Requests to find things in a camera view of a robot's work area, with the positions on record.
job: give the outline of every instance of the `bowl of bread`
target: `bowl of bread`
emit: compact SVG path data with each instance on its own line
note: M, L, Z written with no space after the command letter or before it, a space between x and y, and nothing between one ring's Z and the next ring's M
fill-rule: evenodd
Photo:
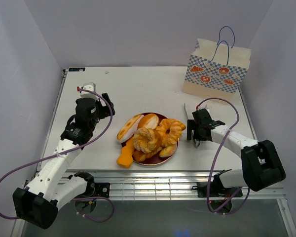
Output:
M184 129L186 126L180 121L157 113L135 115L117 134L122 150L116 163L124 168L133 162L162 164L175 153Z

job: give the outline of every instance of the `gray floor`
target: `gray floor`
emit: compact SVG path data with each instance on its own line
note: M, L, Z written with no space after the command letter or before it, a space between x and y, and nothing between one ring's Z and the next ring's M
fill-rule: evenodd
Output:
M233 201L236 206L241 200ZM73 203L64 206L47 230L26 224L22 237L271 237L288 236L276 200L248 200L230 216L215 215L200 201L115 201L115 214L106 223L76 215ZM204 212L189 210L198 209ZM92 216L105 218L111 207L99 201Z

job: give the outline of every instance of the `gray wall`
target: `gray wall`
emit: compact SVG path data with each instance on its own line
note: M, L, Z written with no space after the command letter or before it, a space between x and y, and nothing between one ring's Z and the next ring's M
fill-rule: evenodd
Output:
M59 65L184 66L230 25L248 47L272 0L25 0ZM225 33L226 39L232 34Z
M275 0L249 47L242 89L258 138L277 147L296 224L296 1Z
M0 177L39 159L60 82L60 67L23 0L0 0ZM2 182L0 211L15 216L12 193L34 170ZM0 218L0 237L13 225Z

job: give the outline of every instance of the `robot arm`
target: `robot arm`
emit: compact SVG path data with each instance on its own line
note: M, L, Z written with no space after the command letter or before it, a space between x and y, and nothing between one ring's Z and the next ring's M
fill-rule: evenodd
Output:
M83 89L96 91L94 83L83 85ZM96 124L108 116L107 106L102 106L99 99L88 92L80 91L76 100L75 115L67 122L61 134L54 154L36 177L24 188L17 188L13 193L13 202L17 216L43 229L47 229L55 220L58 210L78 195L89 197L94 192L94 177L88 173L78 172L70 181L57 186L72 161L83 148L62 155L59 153L86 144L92 137ZM113 103L108 95L102 94L110 104L113 115Z
M225 123L212 120L207 109L192 113L187 121L187 139L212 141L220 144L229 131ZM214 176L213 186L218 189L247 186L259 191L285 179L285 172L272 142L257 141L230 131L224 147L237 154L242 169L224 170Z

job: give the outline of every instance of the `cable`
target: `cable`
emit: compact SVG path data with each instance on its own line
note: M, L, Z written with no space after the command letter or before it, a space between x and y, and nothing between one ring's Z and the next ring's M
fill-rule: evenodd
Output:
M103 222L106 222L106 221L108 221L108 220L113 216L113 214L114 214L114 212L115 212L114 203L113 203L110 199L108 199L108 198L106 198L106 197L83 197L83 198L74 198L73 201L84 201L84 200L90 200L90 199L93 199L93 200L96 200L96 199L104 199L104 200L108 201L108 202L111 204L111 206L112 206L112 212L111 212L111 214L110 214L106 219L104 219L104 220L97 220L97 219L94 219L93 217L91 217L91 216L89 216L89 215L86 215L86 214L84 214L84 213L82 213L82 212L78 212L81 216L86 217L86 218L88 218L89 220L94 221L94 222L97 222L97 223L103 223Z
M90 91L90 90L84 90L84 89L80 89L80 88L79 88L79 91L89 92L89 93L91 93L91 94L96 95L96 96L99 97L101 100L103 100L104 103L107 105L107 107L108 107L109 110L110 110L110 121L109 121L108 125L104 128L104 130L103 130L103 131L102 131L102 132L101 132L96 138L92 139L91 141L89 141L89 142L87 142L87 143L85 143L85 144L83 144L83 145L81 145L81 146L78 146L78 147L71 148L71 149L69 149L69 150L66 150L66 151L60 152L58 155L63 155L63 154L65 154L65 153L69 153L69 152L73 152L73 151L78 150L78 149L82 149L82 148L84 148L85 146L88 146L89 144L95 142L96 140L98 140L98 139L99 139L99 138L100 138L100 137L101 137L101 136L107 131L107 129L109 128L110 124L112 123L112 119L113 119L113 111L112 111L112 108L111 108L111 106L109 105L109 103L108 103L108 102L107 102L107 101L106 101L101 95L97 94L96 92L93 92L93 91ZM56 156L57 156L57 154L53 154L53 155L50 155L50 156L48 156L48 157L46 157L46 158L39 159L39 160L36 160L36 161L32 161L32 162L30 162L30 163L27 163L27 164L24 164L24 165L22 165L22 166L20 166L20 167L17 167L17 168L15 168L15 169L9 171L8 173L6 173L4 176L2 176L2 177L0 178L0 183L1 183L1 182L2 182L7 176L9 176L10 174L12 174L12 173L14 173L14 172L16 172L16 171L18 171L18 170L20 170L20 169L23 169L23 168L25 168L25 167L31 166L31 165L33 165L33 164L40 163L40 162L45 161L45 160L48 160L48 159L55 158ZM8 220L16 220L16 219L19 219L18 217L10 217L10 216L6 216L6 215L2 214L1 212L0 212L0 217L2 217L2 218L4 218L4 219L8 219Z
M213 212L213 213L217 213L219 210L221 210L228 202L230 202L231 201L231 199L234 197L234 196L236 196L236 194L241 190L241 188L242 187L239 187L220 207L218 207L217 209L213 209L212 208L212 206L211 206L211 204L210 204L210 200L209 200L209 194L210 194L210 188L211 188L211 180L212 180L212 176L213 176L213 172L214 172L214 167L215 167L215 163L216 163L216 160L217 160L217 158L218 158L218 155L219 155L219 152L221 151L221 149L222 149L222 147L223 147L223 145L224 145L224 143L225 143L225 141L226 141L226 139L227 139L227 137L228 137L228 135L229 135L229 133L230 133L230 131L231 131L231 129L233 129L236 125L237 125L237 123L239 122L239 113L238 113L238 111L237 111L237 109L236 109L236 107L233 105L233 104L231 104L229 101L227 101L227 100L225 100L225 99L222 99L222 98L218 98L218 97L211 97L211 98L208 98L208 99L205 99L205 100L203 100L201 103L199 103L197 106L196 106L196 110L198 110L198 108L199 108L199 106L201 105L201 104L203 104L205 101L208 101L208 100L222 100L222 101L225 101L226 103L228 103L233 109L234 109L234 111L236 112L236 115L237 115L237 121L229 128L229 130L227 131L227 133L225 134L225 136L223 137L223 139L222 139L222 142L220 143L220 145L219 145L219 147L218 147L218 149L217 149L217 151L216 151L216 154L215 154L215 156L214 156L214 160L213 160L213 163L212 163L212 167L211 167L211 170L210 170L210 172L209 172L209 177L208 177L208 183L207 183L207 190L206 190L206 202L207 202L207 207L208 207L208 209L211 211L211 212ZM235 210L233 210L233 211L231 211L231 212L229 212L229 213L223 213L223 214L221 214L221 213L219 213L218 212L218 214L221 214L221 215L230 215L230 214L233 214L233 213L235 213L236 211L238 211L244 204L245 204L245 202L247 201L247 199L248 199L248 197L249 197L249 194L250 194L250 189L248 188L248 192L247 192L247 195L246 195L246 197L245 197L245 199L243 200L243 202L235 209Z

